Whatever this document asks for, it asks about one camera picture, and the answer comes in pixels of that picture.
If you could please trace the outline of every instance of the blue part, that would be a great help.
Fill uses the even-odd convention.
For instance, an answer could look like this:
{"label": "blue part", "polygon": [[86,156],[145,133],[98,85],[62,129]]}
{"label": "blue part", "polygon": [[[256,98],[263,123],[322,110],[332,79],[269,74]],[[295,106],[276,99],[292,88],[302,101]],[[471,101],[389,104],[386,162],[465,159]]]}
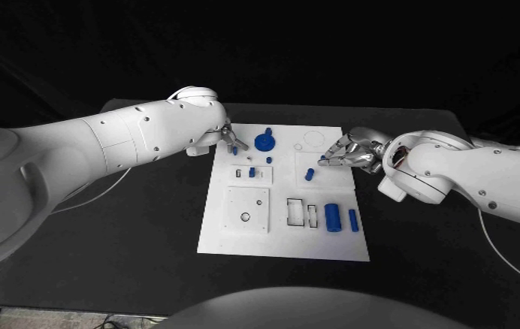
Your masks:
{"label": "blue part", "polygon": [[357,227],[357,218],[355,218],[354,209],[348,209],[348,216],[350,216],[351,231],[355,233],[360,230],[360,228]]}
{"label": "blue part", "polygon": [[265,129],[265,134],[259,134],[255,138],[255,148],[259,151],[270,151],[273,149],[273,132],[270,128]]}
{"label": "blue part", "polygon": [[306,175],[305,175],[305,180],[311,181],[312,180],[312,175],[314,175],[314,169],[308,169],[306,170]]}
{"label": "blue part", "polygon": [[327,231],[337,233],[341,231],[341,219],[338,218],[338,205],[327,204],[325,205],[325,221],[327,221]]}

